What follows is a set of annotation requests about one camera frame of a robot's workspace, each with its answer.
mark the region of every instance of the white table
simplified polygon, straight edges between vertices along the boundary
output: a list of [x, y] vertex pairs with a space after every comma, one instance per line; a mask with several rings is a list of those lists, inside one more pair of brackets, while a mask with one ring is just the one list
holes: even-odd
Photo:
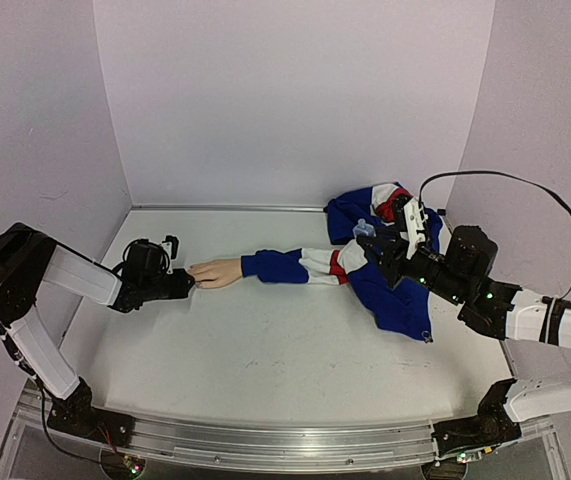
[[[134, 210], [104, 264], [145, 237], [181, 240], [176, 265], [261, 248], [329, 248], [312, 212]], [[449, 238], [441, 235], [444, 245]], [[430, 296], [434, 343], [379, 330], [349, 286], [263, 285], [244, 279], [189, 300], [121, 315], [83, 301], [63, 354], [95, 405], [230, 423], [372, 424], [474, 414], [491, 384], [511, 377], [498, 341]]]

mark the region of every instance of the clothing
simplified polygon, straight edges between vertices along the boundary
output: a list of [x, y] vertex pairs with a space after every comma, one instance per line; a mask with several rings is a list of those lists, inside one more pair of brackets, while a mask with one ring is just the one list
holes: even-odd
[[[394, 290], [389, 288], [352, 233], [361, 218], [375, 227], [393, 225], [392, 201], [401, 194], [409, 195], [399, 184], [388, 183], [347, 192], [331, 200], [325, 208], [327, 230], [332, 245], [345, 245], [343, 248], [299, 248], [286, 253], [261, 250], [241, 257], [243, 276], [257, 276], [265, 283], [349, 283], [363, 306], [374, 314], [380, 329], [415, 340], [431, 338], [429, 292], [408, 279]], [[438, 251], [442, 221], [429, 209], [427, 214], [432, 246]]]

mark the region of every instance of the white wall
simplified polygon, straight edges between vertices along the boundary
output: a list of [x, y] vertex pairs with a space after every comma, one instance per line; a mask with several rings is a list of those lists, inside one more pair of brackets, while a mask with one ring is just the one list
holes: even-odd
[[[135, 204], [321, 205], [458, 168], [494, 1], [97, 0]], [[444, 205], [451, 184], [430, 190]]]
[[[98, 256], [130, 199], [92, 15], [91, 0], [0, 2], [0, 233], [20, 220]], [[77, 299], [39, 304], [60, 335]], [[0, 442], [24, 381], [0, 343]]]
[[[496, 2], [461, 168], [524, 176], [571, 205], [571, 2]], [[498, 243], [497, 278], [547, 294], [569, 285], [571, 221], [545, 194], [507, 180], [460, 178], [448, 212], [455, 224], [482, 225]], [[526, 377], [571, 365], [571, 352], [525, 342], [514, 348]], [[554, 421], [571, 474], [571, 414]]]

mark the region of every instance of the red stripe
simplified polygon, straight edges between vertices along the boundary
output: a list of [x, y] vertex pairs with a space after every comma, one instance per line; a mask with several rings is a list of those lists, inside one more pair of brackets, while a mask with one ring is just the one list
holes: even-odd
[[329, 274], [338, 278], [338, 284], [344, 285], [349, 282], [345, 269], [338, 264], [338, 250], [332, 252], [332, 258], [329, 262]]
[[391, 223], [394, 221], [394, 210], [392, 210], [392, 202], [399, 195], [409, 195], [411, 197], [411, 195], [409, 194], [409, 192], [407, 190], [405, 190], [404, 188], [398, 187], [396, 190], [394, 190], [394, 192], [392, 192], [392, 194], [389, 196], [389, 198], [385, 202], [381, 203], [374, 210], [376, 215], [378, 215], [380, 218], [382, 218], [384, 222]]

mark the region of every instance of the mannequin hand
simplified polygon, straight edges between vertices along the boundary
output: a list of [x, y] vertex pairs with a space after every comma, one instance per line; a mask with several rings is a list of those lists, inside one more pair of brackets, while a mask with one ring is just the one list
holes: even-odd
[[198, 288], [206, 289], [226, 287], [243, 278], [240, 258], [200, 263], [192, 266], [187, 273], [194, 277]]

